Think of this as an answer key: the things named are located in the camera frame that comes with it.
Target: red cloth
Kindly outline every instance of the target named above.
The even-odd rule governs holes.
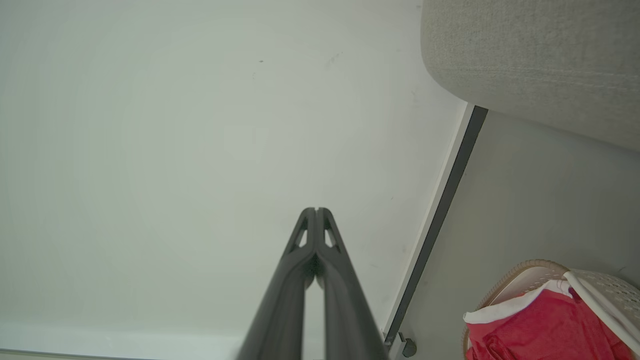
[[[468,360],[633,360],[629,348],[571,289],[549,290],[508,318],[468,323]]]

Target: gray fabric chair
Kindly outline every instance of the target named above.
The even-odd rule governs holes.
[[[638,0],[425,0],[422,57],[472,104],[640,151]]]

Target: red and white garment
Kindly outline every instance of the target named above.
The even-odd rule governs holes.
[[[463,317],[468,360],[633,360],[629,348],[567,281],[542,287]]]

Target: beige upholstery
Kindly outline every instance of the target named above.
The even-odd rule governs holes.
[[[461,99],[640,151],[638,0],[425,0],[422,56]]]

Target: woven basket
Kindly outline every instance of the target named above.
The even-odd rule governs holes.
[[[554,279],[567,280],[602,322],[636,353],[636,357],[640,356],[640,291],[615,276],[572,270],[548,260],[528,260],[511,269],[476,310],[535,290]],[[463,356],[470,347],[469,329],[465,329]]]

